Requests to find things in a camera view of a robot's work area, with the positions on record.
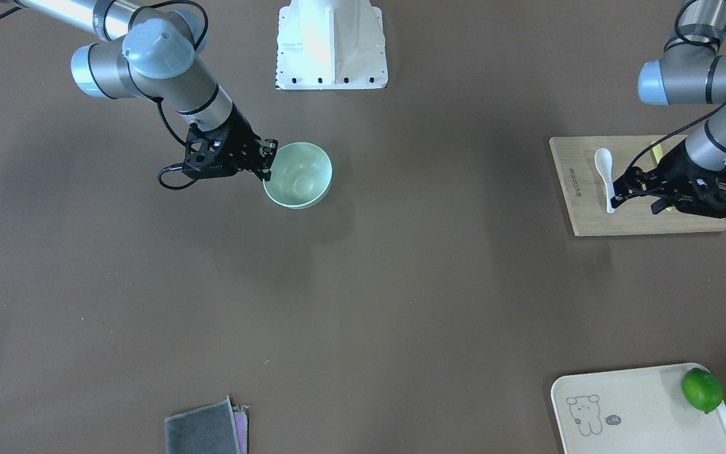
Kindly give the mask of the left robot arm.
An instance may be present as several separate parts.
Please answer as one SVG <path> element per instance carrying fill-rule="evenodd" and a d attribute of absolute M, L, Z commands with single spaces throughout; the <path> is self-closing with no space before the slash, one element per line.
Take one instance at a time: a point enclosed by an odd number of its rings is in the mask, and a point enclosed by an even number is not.
<path fill-rule="evenodd" d="M 638 95 L 650 105 L 713 105 L 688 124 L 689 136 L 654 169 L 630 163 L 607 186 L 608 212 L 628 199 L 654 197 L 653 214 L 674 207 L 726 218 L 726 1 L 684 1 L 662 57 L 645 63 Z"/>

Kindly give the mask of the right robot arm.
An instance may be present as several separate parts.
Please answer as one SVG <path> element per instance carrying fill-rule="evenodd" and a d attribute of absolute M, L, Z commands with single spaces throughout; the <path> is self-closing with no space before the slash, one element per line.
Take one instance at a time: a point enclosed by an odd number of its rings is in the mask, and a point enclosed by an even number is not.
<path fill-rule="evenodd" d="M 107 100 L 138 98 L 155 103 L 159 116 L 169 103 L 188 124 L 176 137 L 184 148 L 181 163 L 164 167 L 189 184 L 250 172 L 268 182 L 279 144 L 253 131 L 239 107 L 213 77 L 199 54 L 205 48 L 209 18 L 199 3 L 190 11 L 163 1 L 11 1 L 0 20 L 19 11 L 36 11 L 97 35 L 98 42 L 72 55 L 70 71 L 78 88 Z"/>

